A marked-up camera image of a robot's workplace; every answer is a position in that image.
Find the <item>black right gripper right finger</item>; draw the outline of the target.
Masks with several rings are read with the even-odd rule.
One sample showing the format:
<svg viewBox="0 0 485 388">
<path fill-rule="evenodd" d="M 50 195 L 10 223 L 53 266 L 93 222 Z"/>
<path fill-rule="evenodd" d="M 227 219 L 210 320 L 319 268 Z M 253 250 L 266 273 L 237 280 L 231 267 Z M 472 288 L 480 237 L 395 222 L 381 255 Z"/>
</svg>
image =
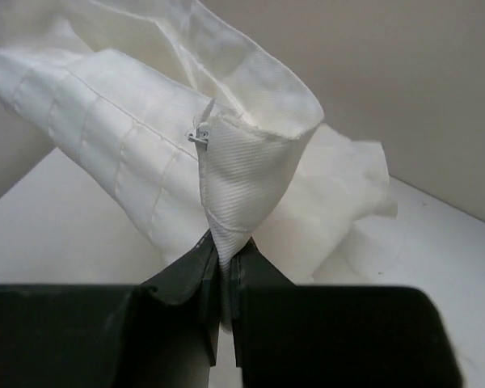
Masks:
<svg viewBox="0 0 485 388">
<path fill-rule="evenodd" d="M 246 387 L 460 387 L 441 316 L 404 286 L 295 285 L 249 242 L 231 264 Z"/>
</svg>

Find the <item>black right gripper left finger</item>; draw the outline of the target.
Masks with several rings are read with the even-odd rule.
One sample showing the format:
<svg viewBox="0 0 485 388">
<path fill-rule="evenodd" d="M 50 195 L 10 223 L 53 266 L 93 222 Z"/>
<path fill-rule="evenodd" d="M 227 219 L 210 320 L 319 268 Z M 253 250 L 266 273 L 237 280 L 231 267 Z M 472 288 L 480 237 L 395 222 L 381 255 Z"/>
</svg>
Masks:
<svg viewBox="0 0 485 388">
<path fill-rule="evenodd" d="M 205 234 L 140 285 L 0 285 L 0 387 L 206 387 L 217 278 Z"/>
</svg>

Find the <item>white pleated skirt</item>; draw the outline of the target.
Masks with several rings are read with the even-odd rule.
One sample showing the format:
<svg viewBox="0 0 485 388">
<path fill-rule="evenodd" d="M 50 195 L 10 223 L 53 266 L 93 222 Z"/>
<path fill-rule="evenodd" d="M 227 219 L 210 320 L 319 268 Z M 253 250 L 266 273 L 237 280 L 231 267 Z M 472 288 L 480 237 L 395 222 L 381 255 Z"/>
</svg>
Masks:
<svg viewBox="0 0 485 388">
<path fill-rule="evenodd" d="M 0 100 L 124 210 L 167 263 L 255 238 L 304 283 L 364 217 L 395 217 L 382 145 L 198 1 L 0 1 Z"/>
</svg>

